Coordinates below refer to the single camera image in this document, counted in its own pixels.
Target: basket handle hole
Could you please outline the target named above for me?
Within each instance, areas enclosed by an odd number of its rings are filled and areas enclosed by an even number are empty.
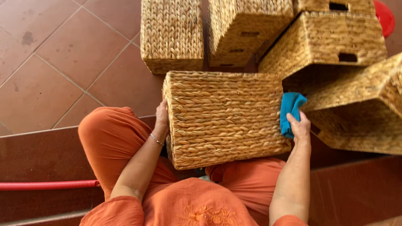
[[[339,4],[339,3],[329,3],[329,9],[330,10],[339,10],[339,11],[348,11],[348,6],[345,4]]]
[[[357,56],[352,53],[339,53],[339,61],[344,62],[357,62]]]
[[[241,33],[241,36],[243,36],[243,37],[256,37],[259,34],[260,34],[259,32],[245,32],[245,31],[243,31]]]
[[[229,52],[231,52],[231,53],[242,53],[242,52],[244,52],[244,49],[231,49]]]
[[[312,123],[311,123],[310,131],[316,135],[318,135],[321,132],[321,130]]]

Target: embroidered flower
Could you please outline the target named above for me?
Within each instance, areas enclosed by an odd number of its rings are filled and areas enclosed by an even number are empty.
[[[214,207],[208,208],[206,205],[193,209],[192,205],[184,208],[184,214],[178,216],[179,219],[185,221],[182,226],[230,226],[236,221],[236,213],[231,213],[226,210],[215,210]]]

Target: red corrugated pipe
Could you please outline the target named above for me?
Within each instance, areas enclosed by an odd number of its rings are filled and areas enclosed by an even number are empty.
[[[99,187],[99,186],[100,184],[98,180],[0,183],[0,191],[53,190],[53,189],[71,189],[71,188]]]

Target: orange pants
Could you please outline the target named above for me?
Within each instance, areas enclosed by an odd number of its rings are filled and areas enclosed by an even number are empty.
[[[82,120],[78,134],[106,201],[120,173],[150,133],[151,129],[128,107],[100,107]],[[259,225],[267,225],[269,204],[284,165],[277,158],[257,158],[209,166],[205,172],[239,197]],[[177,181],[158,160],[144,199]]]

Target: blue cloth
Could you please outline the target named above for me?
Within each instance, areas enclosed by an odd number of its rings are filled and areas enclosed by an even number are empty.
[[[282,135],[289,138],[295,138],[292,132],[290,122],[286,118],[286,114],[291,113],[296,120],[300,121],[299,107],[307,101],[303,95],[298,92],[285,92],[282,97],[281,104],[281,132]]]

